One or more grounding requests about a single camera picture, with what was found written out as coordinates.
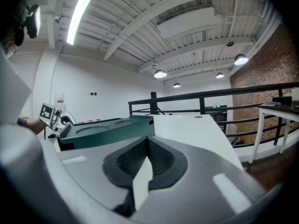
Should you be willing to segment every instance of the table leg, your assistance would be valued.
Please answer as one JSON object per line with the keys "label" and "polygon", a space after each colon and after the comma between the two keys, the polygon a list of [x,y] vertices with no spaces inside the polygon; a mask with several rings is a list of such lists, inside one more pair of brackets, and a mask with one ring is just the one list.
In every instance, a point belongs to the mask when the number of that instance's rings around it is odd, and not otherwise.
{"label": "table leg", "polygon": [[280,129],[281,129],[281,123],[282,123],[282,117],[278,118],[278,126],[276,130],[276,135],[275,135],[275,140],[274,140],[274,145],[277,145],[279,135],[280,135]]}
{"label": "table leg", "polygon": [[289,131],[290,131],[290,123],[291,123],[291,121],[289,119],[287,119],[286,120],[286,126],[285,126],[284,140],[282,141],[282,144],[281,144],[280,149],[279,149],[280,154],[282,154],[282,152],[284,151],[284,148],[285,148],[286,139],[288,138],[288,134],[289,134]]}
{"label": "table leg", "polygon": [[263,121],[264,121],[264,117],[265,117],[265,114],[260,109],[260,117],[259,117],[259,120],[258,120],[258,128],[257,128],[257,134],[256,134],[256,141],[254,143],[253,152],[252,152],[252,154],[251,154],[251,156],[249,158],[248,163],[252,163],[253,160],[256,157],[258,146],[260,145],[260,141],[261,141],[262,134],[263,134]]}

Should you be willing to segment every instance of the white ceiling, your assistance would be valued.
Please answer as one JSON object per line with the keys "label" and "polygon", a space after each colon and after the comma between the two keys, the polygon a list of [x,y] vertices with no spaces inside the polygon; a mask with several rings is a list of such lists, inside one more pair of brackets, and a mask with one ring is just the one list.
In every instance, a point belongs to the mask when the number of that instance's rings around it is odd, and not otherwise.
{"label": "white ceiling", "polygon": [[[66,41],[77,1],[28,0],[29,5],[39,4],[42,12],[40,33],[32,42],[49,41],[50,46],[55,47],[58,39]],[[154,73],[151,65],[156,62],[158,68],[169,73],[166,79],[191,76],[216,67],[217,70],[231,70],[238,53],[252,57],[280,23],[276,10],[268,0],[238,0],[230,39],[235,44],[226,47],[235,2],[236,0],[92,0],[81,20],[74,45],[97,50],[103,53],[104,59],[117,57],[135,66],[138,72]],[[164,18],[200,5],[214,7],[215,15],[221,18],[213,29],[195,32],[171,42],[162,37],[157,25]],[[54,22],[53,15],[64,16],[59,25]]]}

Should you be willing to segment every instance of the white wall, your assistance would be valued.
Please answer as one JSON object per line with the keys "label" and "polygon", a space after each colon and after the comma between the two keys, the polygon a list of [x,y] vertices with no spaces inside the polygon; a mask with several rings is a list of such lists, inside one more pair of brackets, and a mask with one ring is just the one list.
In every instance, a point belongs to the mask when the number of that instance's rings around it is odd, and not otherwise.
{"label": "white wall", "polygon": [[[179,88],[173,88],[173,84],[176,82],[175,80],[170,80],[165,82],[167,86],[167,95],[181,95],[202,91],[214,91],[214,90],[222,90],[222,89],[230,89],[230,80],[228,76],[225,76],[222,79],[216,79],[211,74],[200,74],[199,76],[194,75],[195,79],[192,82],[185,82],[184,79],[177,79],[176,81],[181,84]],[[219,97],[210,97],[205,98],[205,106],[213,106],[213,105],[227,105],[233,106],[233,98],[231,95],[229,96],[219,96]],[[162,106],[164,109],[168,110],[192,110],[192,109],[200,109],[199,99],[189,99],[189,100],[179,100],[179,101],[170,101],[161,103],[158,106]],[[233,112],[228,111],[228,120],[233,120]]]}
{"label": "white wall", "polygon": [[[94,60],[60,55],[54,73],[53,94],[64,93],[66,110],[76,122],[125,118],[128,101],[164,96],[164,85],[119,67]],[[97,96],[87,95],[97,92]],[[135,105],[133,109],[149,108]]]}
{"label": "white wall", "polygon": [[[36,71],[41,57],[42,53],[17,52],[10,58],[12,66],[31,90],[33,90],[34,87]],[[21,116],[33,118],[32,98],[33,92],[31,92],[28,97],[22,109]]]}

